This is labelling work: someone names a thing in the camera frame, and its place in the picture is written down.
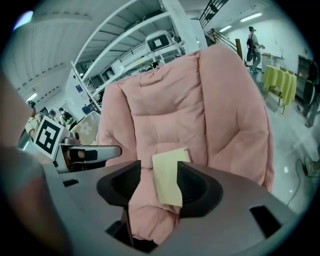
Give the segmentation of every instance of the glossy floor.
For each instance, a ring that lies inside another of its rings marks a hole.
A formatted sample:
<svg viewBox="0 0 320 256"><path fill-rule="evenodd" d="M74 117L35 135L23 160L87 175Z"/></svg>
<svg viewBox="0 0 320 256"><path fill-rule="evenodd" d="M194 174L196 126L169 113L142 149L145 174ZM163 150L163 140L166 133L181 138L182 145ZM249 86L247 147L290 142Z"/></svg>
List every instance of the glossy floor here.
<svg viewBox="0 0 320 256"><path fill-rule="evenodd" d="M262 77L262 73L252 76L261 92ZM289 207L296 213L303 213L318 187L319 178L307 177L299 159L303 162L307 156L315 161L319 159L320 116L316 117L313 127L307 128L306 119L297 109L297 105L302 107L298 100L285 107L284 115L278 100L271 93L265 100L274 142L275 180L272 194L285 204L291 200Z"/></svg>

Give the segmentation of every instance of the shelf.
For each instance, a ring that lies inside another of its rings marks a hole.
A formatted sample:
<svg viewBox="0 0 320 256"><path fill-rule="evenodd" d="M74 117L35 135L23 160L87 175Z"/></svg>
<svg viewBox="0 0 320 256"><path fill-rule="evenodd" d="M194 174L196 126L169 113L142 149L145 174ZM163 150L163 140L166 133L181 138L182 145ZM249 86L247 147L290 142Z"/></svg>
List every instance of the shelf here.
<svg viewBox="0 0 320 256"><path fill-rule="evenodd" d="M158 30L172 30L170 14L168 12L149 18L117 37L92 63L90 68L82 77L82 81L101 74L112 62L124 53L129 52L130 49L142 44L148 35ZM131 45L128 51L119 51L122 45L128 44Z"/></svg>
<svg viewBox="0 0 320 256"><path fill-rule="evenodd" d="M162 6L158 0L131 0L108 16L91 34L80 50L74 64L94 61L117 37L130 27L159 14ZM134 47L130 42L119 45L122 54Z"/></svg>
<svg viewBox="0 0 320 256"><path fill-rule="evenodd" d="M160 56L160 54L162 55L172 55L174 53L178 53L177 48L174 45L162 48L158 51L154 52L154 56ZM95 92L91 95L91 97L96 96L98 93L102 92L107 85L111 84L112 82L116 81L117 79L120 79L121 76L125 75L127 72L132 71L132 70L137 70L140 66L145 65L148 61L151 61L153 59L153 57L151 56L151 54L142 57L141 59L135 61L134 63L128 65L122 73L116 74L113 77L111 77L108 81L106 81L103 85L101 85L99 88L97 88L95 90Z"/></svg>

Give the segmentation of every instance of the pink cushion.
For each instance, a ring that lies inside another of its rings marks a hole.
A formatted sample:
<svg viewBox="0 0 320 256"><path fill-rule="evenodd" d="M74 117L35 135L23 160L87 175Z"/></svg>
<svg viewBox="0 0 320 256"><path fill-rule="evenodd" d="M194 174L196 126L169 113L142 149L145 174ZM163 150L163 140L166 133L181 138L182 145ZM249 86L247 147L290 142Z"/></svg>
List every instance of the pink cushion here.
<svg viewBox="0 0 320 256"><path fill-rule="evenodd" d="M273 141L264 101L241 59L215 45L156 70L107 85L99 145L119 145L114 165L141 160L141 182L129 202L131 231L161 244L179 207L158 201L152 155L188 148L193 163L256 181L274 180Z"/></svg>

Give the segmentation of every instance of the yellow paper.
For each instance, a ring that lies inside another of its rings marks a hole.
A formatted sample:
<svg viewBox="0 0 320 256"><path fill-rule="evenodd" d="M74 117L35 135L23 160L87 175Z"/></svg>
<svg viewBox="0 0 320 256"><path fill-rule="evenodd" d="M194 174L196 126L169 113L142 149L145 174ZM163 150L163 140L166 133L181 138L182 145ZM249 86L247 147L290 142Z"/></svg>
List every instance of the yellow paper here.
<svg viewBox="0 0 320 256"><path fill-rule="evenodd" d="M182 194L177 184L178 161L190 162L186 148L152 156L154 180L160 203L182 207Z"/></svg>

